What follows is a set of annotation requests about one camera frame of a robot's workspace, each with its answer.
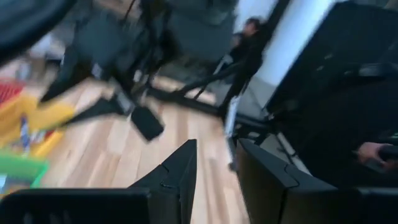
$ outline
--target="cable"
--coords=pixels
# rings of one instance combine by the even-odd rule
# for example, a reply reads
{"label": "cable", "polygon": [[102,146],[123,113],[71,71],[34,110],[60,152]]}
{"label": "cable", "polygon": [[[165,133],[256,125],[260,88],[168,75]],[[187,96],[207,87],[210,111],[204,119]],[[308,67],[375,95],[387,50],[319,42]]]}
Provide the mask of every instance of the cable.
{"label": "cable", "polygon": [[129,17],[130,11],[132,9],[132,6],[134,5],[134,3],[136,2],[136,0],[132,0],[129,6],[129,9],[126,11],[123,20],[122,20],[122,24],[125,24],[127,22],[127,18]]}

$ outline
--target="black furniture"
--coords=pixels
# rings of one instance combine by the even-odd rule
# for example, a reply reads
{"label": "black furniture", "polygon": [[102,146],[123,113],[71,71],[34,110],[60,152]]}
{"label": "black furniture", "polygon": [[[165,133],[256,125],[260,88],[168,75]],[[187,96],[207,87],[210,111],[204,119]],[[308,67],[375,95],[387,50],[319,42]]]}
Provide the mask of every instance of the black furniture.
{"label": "black furniture", "polygon": [[247,139],[237,173],[251,223],[395,223],[398,189],[336,187],[312,177]]}
{"label": "black furniture", "polygon": [[[272,134],[330,184],[398,186],[395,174],[371,172],[351,153],[397,126],[397,22],[395,11],[335,4],[266,106]],[[292,101],[294,110],[274,114]]]}
{"label": "black furniture", "polygon": [[58,24],[76,0],[0,3],[0,65],[23,53]]}

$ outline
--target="black object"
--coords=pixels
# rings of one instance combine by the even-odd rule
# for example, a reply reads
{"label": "black object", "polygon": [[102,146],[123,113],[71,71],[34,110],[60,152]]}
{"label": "black object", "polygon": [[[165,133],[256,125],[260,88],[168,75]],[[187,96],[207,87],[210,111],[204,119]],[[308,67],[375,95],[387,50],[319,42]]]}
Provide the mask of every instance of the black object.
{"label": "black object", "polygon": [[233,75],[233,73],[235,71],[239,70],[242,66],[243,66],[243,62],[236,62],[236,63],[230,65],[225,70],[221,71],[220,73],[217,73],[217,74],[214,74],[211,76],[206,76],[205,78],[202,78],[199,81],[195,81],[193,83],[185,85],[184,87],[182,87],[179,90],[175,90],[173,92],[173,94],[185,96],[191,90],[194,90],[194,89],[202,87],[202,86],[207,86],[208,84],[210,84],[214,81],[222,80],[230,75]]}
{"label": "black object", "polygon": [[384,161],[398,159],[398,146],[383,146],[379,151],[380,159]]}
{"label": "black object", "polygon": [[163,125],[148,107],[135,107],[131,113],[131,121],[147,141],[160,136],[164,131]]}
{"label": "black object", "polygon": [[273,114],[296,102],[272,129],[314,176],[335,186],[398,186],[396,174],[374,172],[351,152],[398,128],[397,21],[394,11],[336,3],[267,104]]}
{"label": "black object", "polygon": [[62,69],[58,71],[57,77],[40,99],[40,103],[46,103],[65,93],[89,76],[91,76],[90,70],[79,64],[79,56],[76,50],[67,47],[62,61]]}
{"label": "black object", "polygon": [[246,139],[237,173],[251,223],[395,223],[397,189],[337,189]]}
{"label": "black object", "polygon": [[76,0],[1,1],[0,65],[40,40],[75,3]]}
{"label": "black object", "polygon": [[169,21],[178,51],[210,62],[217,61],[231,48],[233,27],[232,12],[218,26],[191,19],[180,11],[172,13]]}
{"label": "black object", "polygon": [[379,143],[386,143],[386,144],[398,146],[398,130],[384,131],[377,138],[377,141]]}
{"label": "black object", "polygon": [[21,190],[0,202],[0,222],[189,224],[197,142],[189,140],[127,189]]}
{"label": "black object", "polygon": [[[219,106],[210,105],[208,103],[204,103],[198,100],[194,100],[192,98],[177,94],[174,95],[172,92],[168,92],[165,90],[157,89],[154,87],[149,87],[148,95],[153,96],[161,101],[178,103],[181,106],[185,106],[188,108],[192,108],[198,111],[202,111],[206,114],[210,114],[213,116],[220,116]],[[265,121],[252,118],[245,114],[238,113],[236,115],[236,123],[245,124],[252,128],[252,132],[261,132],[263,130],[267,130],[268,125]]]}
{"label": "black object", "polygon": [[68,121],[60,124],[58,128],[63,128],[71,124],[92,119],[93,117],[109,114],[125,115],[115,96],[113,96],[110,100],[107,100],[105,98],[98,99],[98,101],[92,106],[75,115],[72,119],[69,119]]}

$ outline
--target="dark clothing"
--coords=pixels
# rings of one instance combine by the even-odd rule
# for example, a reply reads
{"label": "dark clothing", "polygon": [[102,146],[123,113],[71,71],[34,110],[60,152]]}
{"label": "dark clothing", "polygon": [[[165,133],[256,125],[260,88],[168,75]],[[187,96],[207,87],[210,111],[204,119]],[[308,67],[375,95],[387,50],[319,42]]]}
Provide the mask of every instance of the dark clothing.
{"label": "dark clothing", "polygon": [[237,33],[235,34],[239,36],[239,45],[234,47],[231,52],[229,53],[229,56],[232,57],[234,62],[237,62],[238,60],[241,60],[249,50],[249,41],[248,38],[245,37],[242,33]]}
{"label": "dark clothing", "polygon": [[289,118],[287,139],[310,172],[337,187],[398,187],[398,175],[371,172],[352,151],[398,129],[398,82],[357,86]]}
{"label": "dark clothing", "polygon": [[246,37],[241,41],[242,50],[244,53],[240,60],[243,61],[244,65],[241,69],[236,71],[233,77],[233,84],[227,92],[224,103],[220,106],[220,115],[224,116],[228,108],[228,102],[233,96],[239,95],[244,90],[251,78],[256,74],[262,64],[262,51],[259,49],[261,44],[261,36],[254,34],[250,37]]}
{"label": "dark clothing", "polygon": [[384,161],[397,160],[398,146],[383,146],[379,151],[379,157]]}

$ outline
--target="wooden floor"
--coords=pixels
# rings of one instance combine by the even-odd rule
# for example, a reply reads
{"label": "wooden floor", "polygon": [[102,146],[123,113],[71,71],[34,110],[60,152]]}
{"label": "wooden floor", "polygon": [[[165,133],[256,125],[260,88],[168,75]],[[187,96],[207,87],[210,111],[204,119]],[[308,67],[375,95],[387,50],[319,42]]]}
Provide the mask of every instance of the wooden floor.
{"label": "wooden floor", "polygon": [[[0,71],[1,76],[10,72]],[[177,84],[160,85],[174,88]],[[25,93],[40,96],[44,87],[32,85]],[[60,98],[80,111],[109,88],[94,81],[82,83]],[[213,101],[211,95],[206,101]],[[249,223],[221,121],[176,105],[147,100],[165,124],[156,140],[143,141],[135,127],[122,117],[105,117],[69,127],[49,156],[44,187],[127,187],[145,176],[188,139],[198,140],[197,186],[192,223]]]}

